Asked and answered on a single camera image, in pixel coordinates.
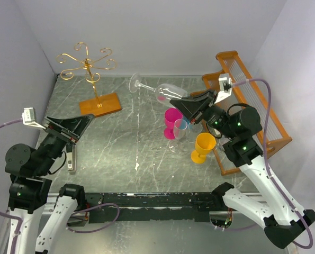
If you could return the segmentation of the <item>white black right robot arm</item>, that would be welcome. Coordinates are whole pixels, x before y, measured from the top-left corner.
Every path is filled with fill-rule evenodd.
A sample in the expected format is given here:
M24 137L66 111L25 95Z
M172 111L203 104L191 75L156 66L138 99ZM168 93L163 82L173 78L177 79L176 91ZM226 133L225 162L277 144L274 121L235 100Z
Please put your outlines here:
M228 138L223 145L227 158L251 180L266 204L246 196L231 184L222 184L214 190L213 206L221 211L229 207L248 217L280 249L285 249L304 231L311 236L309 226L315 222L315 211L305 209L287 191L269 166L265 149L253 138L262 130L258 111L240 103L241 110L229 114L217 106L219 97L207 90L195 97L173 98L170 103L191 123L204 120Z

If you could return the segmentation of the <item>pink wine glass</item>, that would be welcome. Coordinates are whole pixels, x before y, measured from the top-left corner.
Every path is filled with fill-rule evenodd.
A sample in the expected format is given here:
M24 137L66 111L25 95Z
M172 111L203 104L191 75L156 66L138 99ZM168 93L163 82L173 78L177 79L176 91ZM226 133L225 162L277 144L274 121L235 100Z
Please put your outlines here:
M166 128L164 129L164 137L168 140L175 139L174 125L179 119L182 119L182 113L176 108L169 108L164 114L164 121Z

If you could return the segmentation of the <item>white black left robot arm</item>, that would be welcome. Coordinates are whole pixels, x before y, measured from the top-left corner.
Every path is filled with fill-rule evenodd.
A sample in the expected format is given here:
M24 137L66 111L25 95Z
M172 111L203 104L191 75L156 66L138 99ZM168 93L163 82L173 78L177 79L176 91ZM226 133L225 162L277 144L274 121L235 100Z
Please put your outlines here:
M32 108L24 109L22 123L43 129L47 135L38 148L19 143L10 147L5 156L5 172L12 180L8 200L11 217L8 253L50 253L71 214L86 208L83 186L65 184L51 217L39 230L52 183L46 175L52 174L50 169L63 156L64 148L75 146L93 119L92 114L69 119L46 117L42 125L36 122Z

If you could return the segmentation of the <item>yellow wine glass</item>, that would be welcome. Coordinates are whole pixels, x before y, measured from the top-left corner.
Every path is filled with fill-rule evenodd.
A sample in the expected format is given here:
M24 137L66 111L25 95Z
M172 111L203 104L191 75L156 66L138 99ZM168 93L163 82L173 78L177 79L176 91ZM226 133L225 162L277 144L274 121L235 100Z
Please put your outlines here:
M196 164L202 164L216 145L215 137L210 133L200 133L195 140L195 150L191 153L191 160Z

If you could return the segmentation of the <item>patterned clear wine glass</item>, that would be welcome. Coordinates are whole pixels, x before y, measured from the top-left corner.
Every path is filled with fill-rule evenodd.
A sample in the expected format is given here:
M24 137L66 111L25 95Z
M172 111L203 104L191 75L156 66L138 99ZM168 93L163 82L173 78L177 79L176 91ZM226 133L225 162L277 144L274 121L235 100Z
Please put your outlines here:
M202 124L189 124L186 133L186 139L190 143L194 143L196 141L197 136L202 132L203 126Z

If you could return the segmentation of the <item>blue wine glass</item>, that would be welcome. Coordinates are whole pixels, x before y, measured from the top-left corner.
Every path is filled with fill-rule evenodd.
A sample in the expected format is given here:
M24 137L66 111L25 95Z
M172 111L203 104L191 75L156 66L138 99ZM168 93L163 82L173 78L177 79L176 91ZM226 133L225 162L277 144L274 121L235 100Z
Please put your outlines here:
M186 119L181 119L181 121L179 122L179 129L180 130L186 130L188 127L189 121Z

